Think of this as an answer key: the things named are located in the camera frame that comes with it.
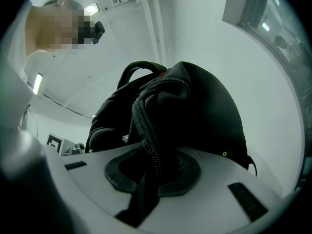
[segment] zipper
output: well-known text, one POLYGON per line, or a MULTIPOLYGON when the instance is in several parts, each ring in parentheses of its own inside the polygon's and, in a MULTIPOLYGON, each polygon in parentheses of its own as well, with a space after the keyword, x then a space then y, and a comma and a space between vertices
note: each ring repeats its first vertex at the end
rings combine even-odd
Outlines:
POLYGON ((156 177, 158 178, 158 183, 159 185, 161 185, 163 182, 163 174, 162 174, 162 168, 161 168, 161 163, 159 159, 159 153, 157 151, 157 147, 155 145, 155 140, 153 138, 151 129, 149 128, 146 118, 143 115, 142 109, 139 104, 139 100, 136 100, 134 102, 134 110, 135 110, 136 118, 138 119, 138 122, 140 124, 140 128, 143 132, 143 137, 146 141, 147 152, 152 157, 152 163, 154 165, 156 177))
MULTIPOLYGON (((182 83, 187 92, 189 94, 191 94, 191 88, 190 86, 188 85, 188 83, 182 79, 179 79, 179 78, 164 78, 164 79, 161 79, 161 80, 158 80, 158 81, 155 81, 153 83, 151 83, 148 87, 146 87, 145 91, 152 85, 154 84, 157 84, 159 82, 162 82, 162 81, 177 81, 179 83, 182 83)), ((162 184, 163 182, 163 170, 162 170, 162 167, 161 167, 161 161, 160 161, 160 157, 159 157, 159 150, 157 149, 157 146, 155 144, 155 140, 154 140, 154 137, 153 137, 153 133, 147 123, 147 120, 143 114, 143 109, 141 108, 141 105, 140 105, 140 101, 139 100, 136 100, 134 102, 134 111, 135 111, 135 115, 136 115, 136 118, 139 122, 139 125, 140 125, 140 128, 141 128, 141 131, 143 133, 143 137, 146 141, 146 145, 147 145, 147 152, 151 155, 152 157, 152 163, 153 163, 153 166, 154 166, 154 169, 155 169, 155 174, 156 174, 156 177, 158 178, 158 182, 159 182, 159 185, 162 184)))
POLYGON ((180 78, 175 78, 175 77, 163 78, 163 79, 161 79, 161 80, 154 81, 153 83, 151 83, 150 85, 148 85, 148 86, 146 87, 145 90, 147 90, 150 86, 153 86, 153 85, 156 84, 156 83, 159 83, 159 82, 162 82, 162 81, 166 81, 166 80, 178 81, 178 82, 182 83, 182 84, 186 87, 186 90, 188 91, 188 93, 191 94, 191 88, 190 88, 190 86, 188 85, 188 83, 187 83, 185 80, 182 80, 182 79, 180 79, 180 78))

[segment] bag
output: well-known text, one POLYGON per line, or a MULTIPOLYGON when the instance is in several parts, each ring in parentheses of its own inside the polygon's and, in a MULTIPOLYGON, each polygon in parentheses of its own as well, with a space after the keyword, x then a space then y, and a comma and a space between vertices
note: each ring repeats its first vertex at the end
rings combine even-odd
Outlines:
POLYGON ((173 68, 147 61, 131 63, 92 121, 87 152, 140 142, 133 121, 143 108, 162 146, 187 146, 227 157, 248 169, 246 140, 237 107, 227 89, 208 71, 188 62, 173 68), (153 73, 129 83, 135 70, 153 73))

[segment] white shirt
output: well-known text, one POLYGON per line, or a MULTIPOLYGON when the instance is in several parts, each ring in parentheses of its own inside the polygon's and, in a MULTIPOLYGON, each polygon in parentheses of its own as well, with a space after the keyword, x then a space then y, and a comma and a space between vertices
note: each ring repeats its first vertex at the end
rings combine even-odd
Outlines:
POLYGON ((24 72, 26 67, 25 25, 31 6, 32 3, 29 1, 23 4, 1 41, 4 58, 25 83, 27 82, 24 72))

